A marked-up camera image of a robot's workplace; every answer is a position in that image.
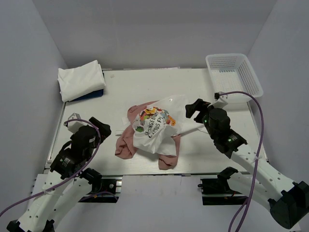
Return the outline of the pink printed t-shirt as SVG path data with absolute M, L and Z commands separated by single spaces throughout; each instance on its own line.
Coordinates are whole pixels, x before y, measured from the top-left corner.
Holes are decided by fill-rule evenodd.
M 146 102 L 140 105 L 131 106 L 127 111 L 127 118 L 129 120 L 128 126 L 120 135 L 120 137 L 116 141 L 116 150 L 115 155 L 124 160 L 131 159 L 138 151 L 136 147 L 133 146 L 133 134 L 134 130 L 131 126 L 132 122 L 135 120 L 135 117 L 138 115 L 140 111 L 146 108 L 147 105 L 155 103 L 156 101 Z M 178 162 L 179 151 L 180 151 L 180 142 L 181 135 L 176 135 L 171 137 L 173 150 L 176 152 L 176 156 L 165 156 L 162 154 L 158 154 L 158 167 L 160 170 L 169 170 L 173 169 Z

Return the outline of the white printed t-shirt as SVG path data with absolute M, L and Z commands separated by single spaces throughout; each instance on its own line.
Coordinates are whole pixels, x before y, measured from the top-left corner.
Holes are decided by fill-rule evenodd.
M 151 154 L 176 156 L 171 137 L 194 131 L 206 133 L 203 125 L 185 117 L 185 106 L 189 103 L 185 95 L 172 95 L 147 105 L 132 122 L 133 146 Z M 116 132 L 120 137 L 129 120 Z

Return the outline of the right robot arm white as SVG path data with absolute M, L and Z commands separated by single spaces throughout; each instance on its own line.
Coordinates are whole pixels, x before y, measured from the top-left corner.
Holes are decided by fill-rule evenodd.
M 186 117 L 195 112 L 195 122 L 202 123 L 217 150 L 238 163 L 252 176 L 243 176 L 228 167 L 218 174 L 218 188 L 225 193 L 236 191 L 267 209 L 282 227 L 291 229 L 309 212 L 309 186 L 286 177 L 266 160 L 258 159 L 247 141 L 230 127 L 230 118 L 224 107 L 227 102 L 215 103 L 197 99 L 185 106 Z

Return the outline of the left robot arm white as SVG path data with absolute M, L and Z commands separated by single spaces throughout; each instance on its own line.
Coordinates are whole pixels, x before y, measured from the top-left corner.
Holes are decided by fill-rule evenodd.
M 87 165 L 98 152 L 99 146 L 111 135 L 111 128 L 94 117 L 83 120 L 71 117 L 65 126 L 72 133 L 54 158 L 41 192 L 26 212 L 10 221 L 10 232 L 53 232 L 64 216 L 86 194 L 98 194 L 102 175 Z

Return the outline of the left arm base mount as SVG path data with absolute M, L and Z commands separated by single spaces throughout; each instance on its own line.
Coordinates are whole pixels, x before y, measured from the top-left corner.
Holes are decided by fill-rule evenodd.
M 121 177 L 104 177 L 94 169 L 87 168 L 78 174 L 76 180 L 85 180 L 91 187 L 90 192 L 79 200 L 80 203 L 116 203 L 119 199 Z

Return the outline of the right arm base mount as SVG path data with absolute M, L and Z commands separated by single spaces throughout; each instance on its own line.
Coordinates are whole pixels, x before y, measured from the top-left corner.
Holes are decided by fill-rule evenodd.
M 201 190 L 203 205 L 242 205 L 247 196 L 232 190 L 227 183 L 235 173 L 235 168 L 227 167 L 215 178 L 201 179 L 197 188 Z

